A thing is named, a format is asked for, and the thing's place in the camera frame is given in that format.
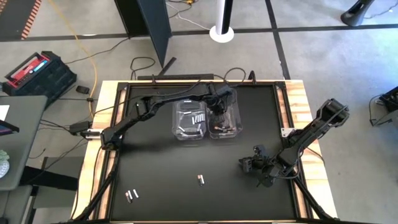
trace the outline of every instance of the gray carpet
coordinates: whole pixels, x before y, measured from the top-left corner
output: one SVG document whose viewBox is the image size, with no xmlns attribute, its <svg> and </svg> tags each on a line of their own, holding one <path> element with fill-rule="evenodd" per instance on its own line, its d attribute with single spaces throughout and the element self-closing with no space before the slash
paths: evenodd
<svg viewBox="0 0 398 224">
<path fill-rule="evenodd" d="M 309 1 L 272 0 L 279 27 L 343 26 L 340 14 L 355 0 Z M 386 10 L 395 0 L 375 1 L 367 16 Z M 124 28 L 112 0 L 60 1 L 62 8 L 78 34 L 123 33 Z M 179 8 L 183 4 L 173 4 Z M 199 0 L 182 16 L 205 27 L 214 24 L 215 1 Z M 393 12 L 364 24 L 395 24 L 398 15 Z M 200 30 L 181 19 L 170 20 L 173 30 Z M 234 28 L 270 27 L 265 1 L 235 0 L 231 26 Z M 30 33 L 31 36 L 70 35 L 64 23 L 43 1 Z M 305 82 L 308 100 L 313 114 L 327 98 L 336 98 L 349 105 L 351 117 L 338 129 L 331 130 L 320 144 L 326 160 L 326 171 L 335 200 L 338 216 L 342 220 L 359 222 L 395 223 L 398 219 L 398 131 L 391 124 L 373 128 L 369 124 L 368 101 L 370 97 L 384 93 L 398 85 L 396 73 L 398 58 L 397 29 L 344 30 L 324 32 L 280 33 L 282 45 L 292 79 Z M 122 39 L 83 40 L 91 52 L 110 49 Z M 5 75 L 33 52 L 51 50 L 69 62 L 86 55 L 72 40 L 46 42 L 1 42 L 0 68 Z M 152 42 L 148 38 L 132 39 L 122 43 L 112 52 L 95 57 L 98 67 L 98 97 L 103 80 L 126 80 L 132 58 L 147 56 L 156 58 Z M 174 36 L 169 42 L 167 58 L 177 61 L 167 75 L 191 73 L 224 74 L 229 68 L 243 67 L 254 70 L 258 79 L 283 79 L 272 33 L 236 34 L 227 44 L 216 44 L 208 35 Z M 148 65 L 138 60 L 134 68 Z M 77 85 L 92 87 L 93 69 L 88 60 L 76 62 L 70 68 L 78 74 Z M 159 63 L 139 71 L 138 75 L 158 74 Z M 229 78 L 239 79 L 242 74 L 231 73 Z M 68 92 L 65 98 L 86 98 L 85 95 Z M 375 116 L 382 116 L 380 106 L 373 105 Z M 88 116 L 85 101 L 59 100 L 44 113 L 44 119 L 60 124 L 71 124 Z M 43 129 L 38 132 L 28 165 L 40 167 L 44 156 L 56 157 L 70 149 L 80 139 L 64 131 Z M 68 156 L 83 156 L 85 148 L 79 148 Z M 70 214 L 67 208 L 51 208 L 38 213 L 35 223 L 49 223 Z"/>
</svg>

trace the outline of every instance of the black frame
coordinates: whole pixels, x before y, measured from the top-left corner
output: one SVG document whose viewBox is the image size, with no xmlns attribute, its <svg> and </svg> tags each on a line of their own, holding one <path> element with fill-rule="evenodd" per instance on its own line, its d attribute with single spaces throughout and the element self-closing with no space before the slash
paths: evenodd
<svg viewBox="0 0 398 224">
<path fill-rule="evenodd" d="M 152 83 L 118 83 L 118 88 L 117 88 L 117 93 L 116 93 L 116 97 L 115 97 L 115 102 L 114 102 L 114 106 L 115 108 L 117 108 L 116 110 L 113 110 L 112 113 L 112 119 L 111 119 L 111 126 L 114 126 L 116 124 L 116 116 L 118 113 L 118 106 L 120 104 L 120 97 L 121 97 L 121 93 L 123 90 L 126 90 L 126 94 L 124 97 L 124 101 L 126 101 L 130 95 L 131 89 L 135 86 L 139 86 L 139 87 L 154 87 L 154 86 L 187 86 L 187 85 L 192 85 L 194 83 L 157 83 L 157 82 L 152 82 Z M 286 114 L 287 114 L 287 119 L 288 119 L 288 123 L 289 126 L 291 128 L 293 128 L 294 124 L 293 124 L 293 119 L 292 119 L 292 113 L 290 110 L 290 105 L 289 105 L 289 99 L 288 99 L 288 95 L 287 95 L 287 89 L 286 89 L 286 84 L 285 82 L 251 82 L 251 83 L 242 83 L 241 85 L 245 85 L 245 86 L 272 86 L 273 88 L 273 92 L 274 92 L 274 98 L 275 98 L 275 104 L 276 104 L 276 108 L 277 108 L 277 114 L 279 117 L 279 126 L 280 128 L 287 128 L 284 127 L 283 124 L 283 117 L 282 117 L 282 113 L 280 112 L 280 104 L 279 104 L 279 96 L 277 94 L 277 89 L 279 88 L 282 91 L 282 96 L 283 96 L 283 101 L 284 101 L 284 105 L 285 105 L 285 110 L 286 110 Z M 124 103 L 123 104 L 123 118 L 126 116 L 127 113 L 127 106 L 128 103 Z M 105 152 L 104 155 L 104 162 L 103 162 L 103 167 L 102 167 L 102 171 L 101 171 L 101 177 L 100 177 L 100 182 L 99 185 L 101 185 L 105 178 L 106 178 L 106 171 L 108 170 L 108 164 L 109 164 L 109 151 Z M 300 178 L 301 180 L 305 180 L 305 177 L 303 175 L 303 167 L 302 167 L 302 163 L 301 160 L 298 164 L 298 169 L 300 170 Z M 290 180 L 290 196 L 292 197 L 292 203 L 294 206 L 294 210 L 295 210 L 295 216 L 297 218 L 300 218 L 300 209 L 299 209 L 299 204 L 298 204 L 298 200 L 297 200 L 297 191 L 295 189 L 295 185 L 294 185 L 294 181 Z M 111 222 L 111 211 L 113 209 L 113 195 L 114 195 L 114 190 L 115 190 L 115 185 L 116 185 L 116 178 L 114 178 L 114 180 L 111 182 L 110 186 L 109 186 L 109 195 L 108 195 L 108 204 L 106 207 L 106 213 L 105 213 L 105 219 L 108 219 Z M 98 214 L 99 214 L 99 205 L 100 203 L 96 206 L 95 210 L 94 210 L 94 219 L 98 219 Z M 312 218 L 312 209 L 309 206 L 308 202 L 305 200 L 305 209 L 307 212 L 307 217 L 308 218 Z"/>
</svg>

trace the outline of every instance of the black stand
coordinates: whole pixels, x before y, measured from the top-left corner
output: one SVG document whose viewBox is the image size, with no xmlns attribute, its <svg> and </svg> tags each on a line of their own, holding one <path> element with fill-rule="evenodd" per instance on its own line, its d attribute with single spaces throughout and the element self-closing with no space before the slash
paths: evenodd
<svg viewBox="0 0 398 224">
<path fill-rule="evenodd" d="M 19 185 L 38 185 L 63 190 L 77 190 L 78 179 L 25 166 Z"/>
<path fill-rule="evenodd" d="M 358 0 L 353 7 L 341 15 L 341 21 L 351 27 L 361 25 L 366 11 L 373 2 L 374 0 Z"/>
</svg>

